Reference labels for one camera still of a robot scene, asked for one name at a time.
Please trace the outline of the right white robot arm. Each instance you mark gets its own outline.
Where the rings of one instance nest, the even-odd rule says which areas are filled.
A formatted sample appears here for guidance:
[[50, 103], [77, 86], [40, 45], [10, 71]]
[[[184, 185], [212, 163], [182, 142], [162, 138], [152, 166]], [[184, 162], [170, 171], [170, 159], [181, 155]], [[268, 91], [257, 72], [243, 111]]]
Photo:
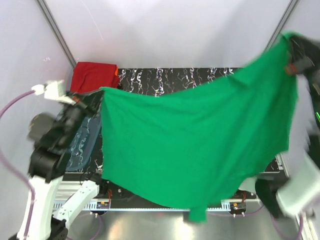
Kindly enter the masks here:
[[255, 194], [276, 219], [302, 215], [320, 201], [320, 42], [293, 34], [289, 46], [285, 71], [306, 77], [317, 128], [308, 135], [309, 149], [294, 177], [278, 184], [261, 178], [255, 182]]

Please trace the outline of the blue transparent plastic tray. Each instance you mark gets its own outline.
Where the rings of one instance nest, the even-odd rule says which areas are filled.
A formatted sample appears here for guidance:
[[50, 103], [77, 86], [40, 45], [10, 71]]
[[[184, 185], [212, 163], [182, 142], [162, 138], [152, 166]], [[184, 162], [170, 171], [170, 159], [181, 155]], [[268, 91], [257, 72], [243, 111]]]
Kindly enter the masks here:
[[100, 129], [100, 116], [84, 118], [68, 148], [67, 172], [79, 172], [88, 165]]

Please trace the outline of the green t shirt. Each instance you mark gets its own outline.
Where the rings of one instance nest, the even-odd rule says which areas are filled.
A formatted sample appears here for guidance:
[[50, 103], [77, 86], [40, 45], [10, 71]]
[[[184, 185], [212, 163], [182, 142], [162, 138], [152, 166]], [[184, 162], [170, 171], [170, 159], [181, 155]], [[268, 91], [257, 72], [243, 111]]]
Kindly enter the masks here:
[[103, 88], [105, 180], [195, 222], [289, 148], [297, 78], [290, 33], [237, 70], [161, 96]]

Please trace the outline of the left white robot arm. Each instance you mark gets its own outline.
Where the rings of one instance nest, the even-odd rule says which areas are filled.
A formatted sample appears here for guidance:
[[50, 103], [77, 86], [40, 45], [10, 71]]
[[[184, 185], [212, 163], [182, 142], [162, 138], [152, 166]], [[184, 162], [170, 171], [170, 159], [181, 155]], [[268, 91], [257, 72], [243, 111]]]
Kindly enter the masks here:
[[63, 93], [49, 96], [63, 105], [58, 119], [47, 114], [36, 115], [29, 124], [28, 138], [34, 142], [28, 176], [23, 175], [7, 160], [2, 163], [22, 180], [29, 189], [26, 209], [19, 231], [12, 240], [65, 240], [68, 230], [94, 198], [103, 198], [108, 186], [97, 173], [85, 180], [81, 187], [56, 211], [53, 210], [58, 188], [64, 178], [71, 152], [68, 150], [86, 117], [95, 118], [100, 112], [103, 91]]

